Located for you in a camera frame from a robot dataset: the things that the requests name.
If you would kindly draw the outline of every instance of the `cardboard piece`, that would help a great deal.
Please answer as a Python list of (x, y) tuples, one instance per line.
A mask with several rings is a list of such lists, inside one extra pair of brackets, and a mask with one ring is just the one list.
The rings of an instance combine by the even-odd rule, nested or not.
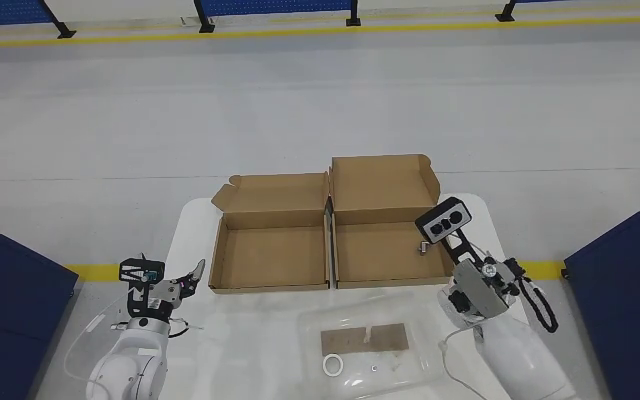
[(211, 202), (224, 212), (209, 287), (215, 293), (329, 288), (327, 173), (233, 176)]
[(453, 263), (442, 245), (418, 251), (414, 221), (440, 196), (426, 156), (338, 157), (330, 174), (337, 288), (448, 282)]
[(401, 351), (409, 348), (404, 324), (348, 328), (320, 332), (322, 356), (328, 354)]

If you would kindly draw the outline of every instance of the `camera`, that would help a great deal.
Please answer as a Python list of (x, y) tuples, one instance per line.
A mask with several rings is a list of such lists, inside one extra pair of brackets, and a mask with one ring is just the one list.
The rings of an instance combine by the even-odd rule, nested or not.
[(416, 227), (431, 244), (438, 243), (471, 221), (462, 200), (449, 197), (416, 219)]

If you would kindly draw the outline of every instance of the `plastic tray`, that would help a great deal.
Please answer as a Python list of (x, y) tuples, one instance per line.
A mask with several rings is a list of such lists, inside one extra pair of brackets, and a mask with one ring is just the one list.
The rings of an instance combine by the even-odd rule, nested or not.
[[(323, 399), (361, 399), (407, 389), (443, 375), (438, 337), (429, 333), (425, 313), (411, 293), (375, 297), (362, 303), (302, 314), (298, 333), (305, 386)], [(322, 331), (404, 324), (408, 349), (338, 354), (342, 372), (323, 369)], [(338, 360), (328, 360), (329, 373)]]

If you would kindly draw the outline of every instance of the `white table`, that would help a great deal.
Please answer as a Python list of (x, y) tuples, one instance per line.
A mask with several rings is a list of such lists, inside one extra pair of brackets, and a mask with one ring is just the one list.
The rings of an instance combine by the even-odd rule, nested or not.
[[(504, 259), (498, 235), (484, 201), (472, 194), (453, 194), (465, 202), (473, 220), (464, 228), (468, 239)], [(313, 398), (303, 386), (301, 350), (296, 318), (307, 310), (348, 304), (381, 294), (413, 292), (429, 311), (442, 338), (456, 330), (440, 309), (436, 293), (443, 285), (310, 292), (216, 295), (207, 286), (209, 267), (221, 212), (210, 199), (196, 199), (184, 206), (166, 261), (165, 278), (191, 271), (199, 260), (207, 261), (196, 295), (174, 312), (191, 324), (204, 327), (171, 339), (169, 373), (161, 399), (298, 400)], [(527, 318), (519, 302), (509, 312)], [(509, 397), (475, 350), (472, 333), (450, 340), (447, 363), (452, 373), (492, 400)], [(473, 399), (477, 397), (443, 376), (428, 386), (396, 392), (378, 399)]]

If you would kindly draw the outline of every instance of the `black cable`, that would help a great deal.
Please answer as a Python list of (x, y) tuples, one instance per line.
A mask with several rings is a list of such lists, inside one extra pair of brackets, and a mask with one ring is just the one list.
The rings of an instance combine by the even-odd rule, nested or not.
[(544, 297), (544, 295), (542, 294), (542, 291), (540, 291), (540, 289), (538, 289), (536, 287), (533, 288), (533, 292), (536, 294), (536, 296), (538, 296), (538, 299), (540, 299), (540, 302), (542, 303), (542, 305), (544, 306), (545, 310), (547, 311), (547, 314), (549, 314), (550, 323), (547, 323), (547, 321), (545, 320), (544, 316), (542, 315), (542, 312), (540, 311), (540, 308), (533, 301), (533, 299), (529, 295), (529, 292), (527, 292), (527, 289), (525, 289), (524, 281), (526, 281), (527, 283), (530, 283), (531, 279), (529, 279), (527, 277), (522, 277), (522, 278), (518, 279), (518, 283), (520, 285), (520, 291), (522, 292), (524, 297), (527, 299), (529, 304), (531, 304), (531, 308), (533, 308), (533, 311), (536, 313), (536, 317), (538, 318), (538, 321), (540, 321), (540, 324), (542, 324), (544, 329), (546, 329), (547, 332), (549, 332), (549, 333), (554, 333), (555, 331), (558, 330), (558, 320), (556, 319), (556, 315), (553, 312), (553, 310), (551, 309), (551, 306), (549, 305), (549, 302)]
[(189, 323), (187, 321), (184, 321), (184, 326), (185, 328), (183, 330), (181, 330), (180, 332), (174, 334), (174, 335), (169, 335), (169, 339), (173, 339), (174, 337), (178, 337), (178, 336), (182, 336), (185, 333), (187, 333), (187, 331), (189, 330)]

